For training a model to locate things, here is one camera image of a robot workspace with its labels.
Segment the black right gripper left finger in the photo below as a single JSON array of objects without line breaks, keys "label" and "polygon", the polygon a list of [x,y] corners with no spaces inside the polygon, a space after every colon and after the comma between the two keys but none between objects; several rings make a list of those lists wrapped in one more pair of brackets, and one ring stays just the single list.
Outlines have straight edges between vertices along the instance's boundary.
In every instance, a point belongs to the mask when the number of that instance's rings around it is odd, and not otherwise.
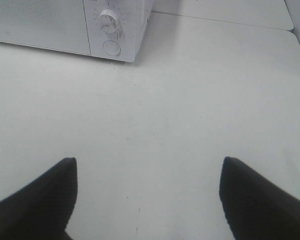
[{"label": "black right gripper left finger", "polygon": [[67,157],[0,201],[0,240],[71,239],[77,195],[77,160]]}]

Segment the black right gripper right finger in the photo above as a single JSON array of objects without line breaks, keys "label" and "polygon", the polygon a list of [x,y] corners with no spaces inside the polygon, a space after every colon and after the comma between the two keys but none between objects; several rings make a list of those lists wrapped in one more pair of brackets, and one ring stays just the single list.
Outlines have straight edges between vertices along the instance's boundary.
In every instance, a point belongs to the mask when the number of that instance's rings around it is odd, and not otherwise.
[{"label": "black right gripper right finger", "polygon": [[223,160],[219,197],[236,240],[300,240],[300,200],[240,159]]}]

